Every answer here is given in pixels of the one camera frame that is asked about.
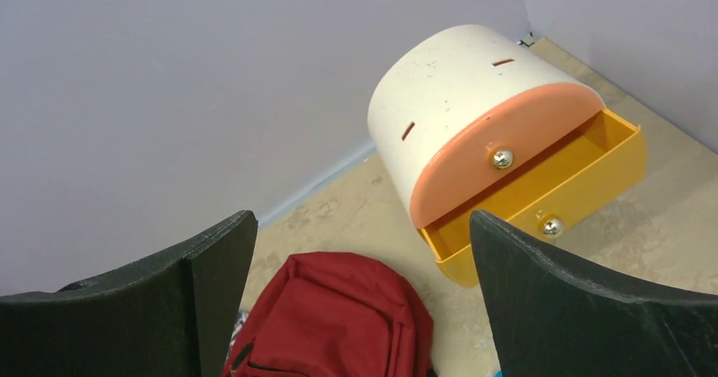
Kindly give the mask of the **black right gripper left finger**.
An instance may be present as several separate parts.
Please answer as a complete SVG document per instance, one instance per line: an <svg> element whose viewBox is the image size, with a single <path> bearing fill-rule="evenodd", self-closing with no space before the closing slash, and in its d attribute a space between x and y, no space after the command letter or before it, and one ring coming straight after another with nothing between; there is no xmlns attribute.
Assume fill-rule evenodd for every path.
<svg viewBox="0 0 718 377"><path fill-rule="evenodd" d="M243 210L59 291L2 297L2 375L221 375L257 229Z"/></svg>

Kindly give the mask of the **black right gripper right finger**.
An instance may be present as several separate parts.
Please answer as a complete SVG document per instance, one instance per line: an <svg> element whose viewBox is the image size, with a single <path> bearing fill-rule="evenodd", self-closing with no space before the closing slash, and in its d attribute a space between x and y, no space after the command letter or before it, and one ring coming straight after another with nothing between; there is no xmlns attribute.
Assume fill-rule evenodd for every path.
<svg viewBox="0 0 718 377"><path fill-rule="evenodd" d="M504 375L716 375L715 295L606 268L483 210L470 237Z"/></svg>

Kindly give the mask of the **red student backpack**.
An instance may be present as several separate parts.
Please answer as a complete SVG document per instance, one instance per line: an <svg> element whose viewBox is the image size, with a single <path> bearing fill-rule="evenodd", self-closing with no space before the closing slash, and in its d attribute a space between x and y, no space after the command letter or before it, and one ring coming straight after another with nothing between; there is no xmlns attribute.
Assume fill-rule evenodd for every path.
<svg viewBox="0 0 718 377"><path fill-rule="evenodd" d="M350 252L290 255L235 338L225 376L435 376L412 284Z"/></svg>

